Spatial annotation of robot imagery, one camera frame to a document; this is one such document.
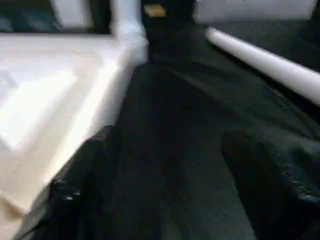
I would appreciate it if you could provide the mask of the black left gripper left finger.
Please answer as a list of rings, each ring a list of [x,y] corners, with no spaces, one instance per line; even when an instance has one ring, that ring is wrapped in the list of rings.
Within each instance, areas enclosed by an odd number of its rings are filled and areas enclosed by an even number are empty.
[[[119,135],[107,125],[86,140],[49,185],[33,240],[112,240],[110,204],[117,177]]]

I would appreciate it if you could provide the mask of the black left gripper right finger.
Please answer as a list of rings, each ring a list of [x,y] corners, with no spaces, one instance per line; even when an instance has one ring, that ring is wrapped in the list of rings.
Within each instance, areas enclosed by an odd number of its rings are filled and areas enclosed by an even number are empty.
[[[287,132],[228,130],[221,153],[257,239],[319,239],[317,140]]]

